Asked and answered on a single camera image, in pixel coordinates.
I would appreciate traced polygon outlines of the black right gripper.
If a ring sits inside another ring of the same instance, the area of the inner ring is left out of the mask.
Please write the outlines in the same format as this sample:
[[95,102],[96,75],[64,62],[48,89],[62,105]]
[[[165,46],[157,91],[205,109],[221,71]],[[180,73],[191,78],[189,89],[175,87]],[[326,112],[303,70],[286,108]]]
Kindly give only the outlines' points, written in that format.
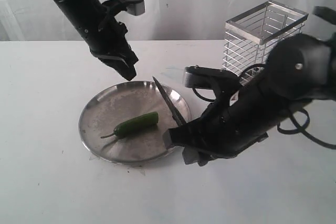
[[186,165],[234,158],[268,138],[278,123],[278,95],[262,87],[243,88],[233,105],[216,101],[197,119],[163,134],[166,148],[184,147]]

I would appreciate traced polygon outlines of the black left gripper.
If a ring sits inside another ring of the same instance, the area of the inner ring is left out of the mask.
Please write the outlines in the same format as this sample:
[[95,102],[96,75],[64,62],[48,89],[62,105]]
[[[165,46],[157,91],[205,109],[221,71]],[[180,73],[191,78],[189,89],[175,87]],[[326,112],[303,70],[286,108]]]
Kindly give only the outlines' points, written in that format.
[[125,39],[127,28],[114,17],[100,11],[76,13],[76,31],[89,46],[91,54],[121,77],[132,80],[139,59]]

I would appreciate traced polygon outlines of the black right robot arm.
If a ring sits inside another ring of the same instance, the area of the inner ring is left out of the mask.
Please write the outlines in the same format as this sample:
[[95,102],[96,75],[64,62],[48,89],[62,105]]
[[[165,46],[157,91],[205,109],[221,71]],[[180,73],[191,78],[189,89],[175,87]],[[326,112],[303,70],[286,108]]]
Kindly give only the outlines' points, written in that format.
[[[269,0],[227,20],[223,67],[185,68],[187,88],[214,92],[202,115],[186,122],[162,94],[177,123],[164,133],[164,146],[181,146],[185,164],[204,166],[236,157],[276,127],[335,149],[307,133],[309,120],[299,124],[294,118],[313,100],[335,100],[335,37],[322,41],[303,34],[307,18],[304,11]],[[280,128],[286,119],[294,129]]]

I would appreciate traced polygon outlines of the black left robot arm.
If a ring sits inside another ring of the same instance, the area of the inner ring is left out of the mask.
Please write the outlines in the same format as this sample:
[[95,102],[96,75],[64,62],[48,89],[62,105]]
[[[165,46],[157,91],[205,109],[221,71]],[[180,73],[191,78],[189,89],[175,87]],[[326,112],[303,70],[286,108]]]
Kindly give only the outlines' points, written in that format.
[[91,54],[130,81],[136,75],[138,58],[128,44],[127,27],[117,14],[145,12],[144,0],[53,0],[87,43]]

